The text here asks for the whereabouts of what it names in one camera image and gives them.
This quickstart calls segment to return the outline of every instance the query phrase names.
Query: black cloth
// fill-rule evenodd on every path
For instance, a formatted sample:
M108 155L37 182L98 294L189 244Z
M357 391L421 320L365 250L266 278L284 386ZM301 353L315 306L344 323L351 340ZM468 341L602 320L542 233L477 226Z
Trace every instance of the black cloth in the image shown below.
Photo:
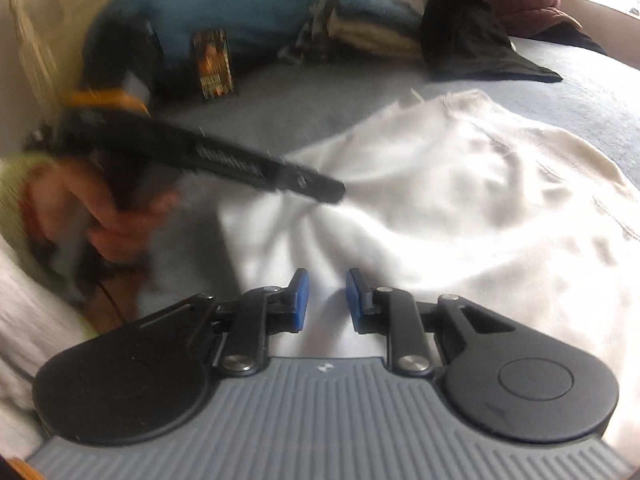
M420 44L437 79L562 81L556 72L514 51L485 0L428 0Z
M593 50L598 54L606 56L604 49L593 41L585 33L578 30L573 23L561 22L547 30L540 32L530 38L531 40L546 41L547 43L557 43L561 45L578 46Z

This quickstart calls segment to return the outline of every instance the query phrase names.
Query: gray ribbed surface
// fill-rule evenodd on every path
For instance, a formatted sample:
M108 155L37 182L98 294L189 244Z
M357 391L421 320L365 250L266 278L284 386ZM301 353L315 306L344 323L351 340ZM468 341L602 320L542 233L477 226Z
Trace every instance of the gray ribbed surface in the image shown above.
M379 359L273 359L258 376L225 381L199 416L155 441L93 449L54 438L29 462L47 480L622 480L632 473L596 439L557 449L492 440L452 416L427 381L391 375Z

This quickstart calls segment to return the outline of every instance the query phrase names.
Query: orange stripe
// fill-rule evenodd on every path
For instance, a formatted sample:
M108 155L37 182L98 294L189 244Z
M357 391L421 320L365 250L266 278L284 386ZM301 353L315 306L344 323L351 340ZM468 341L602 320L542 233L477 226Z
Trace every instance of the orange stripe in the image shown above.
M7 463L14 468L14 471L24 478L24 480L45 480L44 476L19 458L10 458L7 460Z
M67 103L73 107L124 108L149 115L149 110L140 99L121 89L75 92L69 96Z

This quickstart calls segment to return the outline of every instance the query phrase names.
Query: silver bolt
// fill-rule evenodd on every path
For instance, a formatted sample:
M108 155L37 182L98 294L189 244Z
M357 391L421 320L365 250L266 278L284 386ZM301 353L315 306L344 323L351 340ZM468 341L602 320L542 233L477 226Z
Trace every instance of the silver bolt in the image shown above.
M228 355L222 359L222 365L232 372L247 372L254 367L255 362L246 355Z
M398 366L405 372L423 372L431 366L431 362L421 355L405 355L398 359Z

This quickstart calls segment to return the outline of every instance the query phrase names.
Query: blue blanket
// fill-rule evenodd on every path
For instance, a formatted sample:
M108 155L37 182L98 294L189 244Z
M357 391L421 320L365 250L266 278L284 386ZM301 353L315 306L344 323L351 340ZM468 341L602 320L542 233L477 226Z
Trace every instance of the blue blanket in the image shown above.
M92 47L96 27L105 17L145 16L158 34L167 68L190 55L194 32L226 30L234 62L274 56L296 41L318 0L113 0L90 30L85 49Z

